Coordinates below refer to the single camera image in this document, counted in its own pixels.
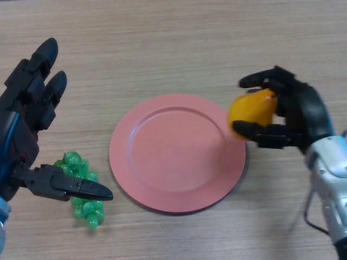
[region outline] toy grapes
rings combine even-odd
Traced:
[[[61,160],[57,160],[54,166],[60,167],[64,173],[71,177],[78,177],[91,181],[98,181],[98,175],[89,170],[89,162],[83,160],[75,151],[64,153]],[[73,216],[75,219],[85,219],[90,229],[96,229],[105,218],[104,202],[77,197],[71,198]]]

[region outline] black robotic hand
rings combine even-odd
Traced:
[[[234,121],[233,130],[263,148],[298,147],[302,153],[315,141],[334,135],[327,109],[317,91],[295,75],[278,66],[242,78],[241,88],[248,93],[270,89],[277,96],[276,114],[284,125],[261,126],[254,122]]]
[[[6,80],[0,96],[0,197],[11,200],[19,187],[34,195],[67,201],[71,196],[112,200],[112,192],[93,181],[71,178],[51,165],[30,169],[38,155],[38,132],[55,118],[54,109],[67,84],[58,72],[45,86],[44,81],[58,55],[54,38],[46,40],[29,60],[20,61]]]

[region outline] wood grain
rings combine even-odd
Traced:
[[[154,95],[190,93],[225,109],[239,78],[283,66],[322,94],[337,131],[347,121],[347,1],[32,0],[0,3],[0,79],[49,37],[68,87],[35,163],[79,151],[113,190],[96,233],[70,203],[20,190],[3,259],[336,259],[298,218],[309,184],[295,149],[250,145],[248,172],[213,208],[185,217],[147,212],[118,189],[108,143],[119,119]],[[312,218],[323,224],[318,201]]]

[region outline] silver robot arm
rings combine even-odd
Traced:
[[[347,259],[347,143],[343,136],[314,142],[307,150],[311,187],[321,201],[329,236],[340,260]]]
[[[275,113],[285,123],[262,126],[233,121],[233,130],[261,148],[299,148],[311,171],[305,221],[329,235],[339,259],[347,260],[347,143],[344,136],[335,133],[324,101],[312,86],[278,66],[242,78],[239,87],[250,89],[248,93],[271,90],[278,102]],[[315,192],[322,201],[328,231],[308,220],[308,207]]]

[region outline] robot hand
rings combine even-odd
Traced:
[[[311,171],[305,221],[329,235],[339,258],[347,259],[347,143],[343,136],[335,135],[319,94],[278,66],[244,77],[239,86],[251,89],[230,108],[231,130],[259,147],[299,148]],[[274,114],[283,117],[285,123],[273,124]],[[322,201],[329,231],[307,218],[314,192]]]
[[[37,134],[48,129],[54,120],[54,109],[67,84],[63,71],[44,84],[57,55],[56,40],[46,40],[31,59],[20,61],[0,96],[0,253],[5,244],[4,224],[11,210],[8,201],[20,187],[28,188],[36,196],[62,201],[68,201],[71,196],[113,199],[107,187],[71,178],[58,167],[41,165],[30,169],[38,155]]]

